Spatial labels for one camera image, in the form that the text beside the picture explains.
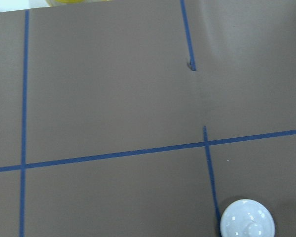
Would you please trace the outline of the white ceramic lid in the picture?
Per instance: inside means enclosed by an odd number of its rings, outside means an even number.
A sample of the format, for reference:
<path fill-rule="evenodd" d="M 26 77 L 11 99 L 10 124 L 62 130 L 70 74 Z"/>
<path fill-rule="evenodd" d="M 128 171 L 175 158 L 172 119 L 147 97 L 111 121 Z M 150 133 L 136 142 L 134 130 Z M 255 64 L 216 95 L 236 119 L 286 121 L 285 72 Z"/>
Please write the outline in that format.
<path fill-rule="evenodd" d="M 223 237 L 274 237 L 275 223 L 269 210 L 251 199 L 231 203 L 220 221 Z"/>

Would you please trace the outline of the yellow rimmed bowl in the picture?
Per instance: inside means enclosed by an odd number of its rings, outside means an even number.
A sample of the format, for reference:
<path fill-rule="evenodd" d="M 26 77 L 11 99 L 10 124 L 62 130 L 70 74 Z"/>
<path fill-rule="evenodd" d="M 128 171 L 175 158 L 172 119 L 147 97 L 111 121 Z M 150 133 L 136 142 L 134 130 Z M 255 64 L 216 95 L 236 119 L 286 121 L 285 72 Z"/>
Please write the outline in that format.
<path fill-rule="evenodd" d="M 49 6 L 62 6 L 62 5 L 70 5 L 70 4 L 79 4 L 85 3 L 86 0 L 46 0 L 46 3 Z"/>

